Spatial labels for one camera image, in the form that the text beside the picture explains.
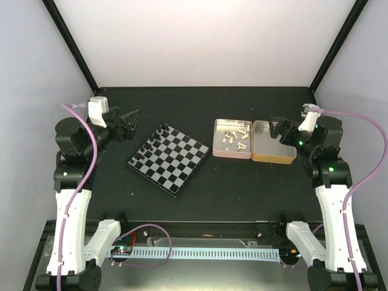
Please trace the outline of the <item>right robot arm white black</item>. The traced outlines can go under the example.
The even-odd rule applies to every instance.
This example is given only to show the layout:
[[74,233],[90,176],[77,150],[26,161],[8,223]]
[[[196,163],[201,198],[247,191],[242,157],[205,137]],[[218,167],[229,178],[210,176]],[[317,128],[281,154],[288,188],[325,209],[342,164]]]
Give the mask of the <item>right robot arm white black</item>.
[[306,161],[323,217],[322,244],[304,221],[288,221],[275,230],[277,240],[296,247],[307,265],[310,290],[375,290],[378,277],[360,251],[353,220],[352,177],[340,158],[341,120],[309,112],[302,123],[285,118],[269,122],[270,135],[296,148]]

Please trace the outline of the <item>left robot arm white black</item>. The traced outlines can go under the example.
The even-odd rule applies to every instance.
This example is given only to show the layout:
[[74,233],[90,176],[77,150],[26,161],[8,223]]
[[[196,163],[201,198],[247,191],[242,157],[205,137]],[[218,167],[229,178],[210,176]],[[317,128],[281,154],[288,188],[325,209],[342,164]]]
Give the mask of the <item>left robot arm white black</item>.
[[36,290],[98,290],[111,245],[130,235],[125,213],[104,214],[90,241],[84,242],[99,152],[111,141],[132,139],[140,115],[139,110],[122,115],[118,107],[93,113],[87,120],[73,113],[55,126],[55,237],[45,274],[36,277]]

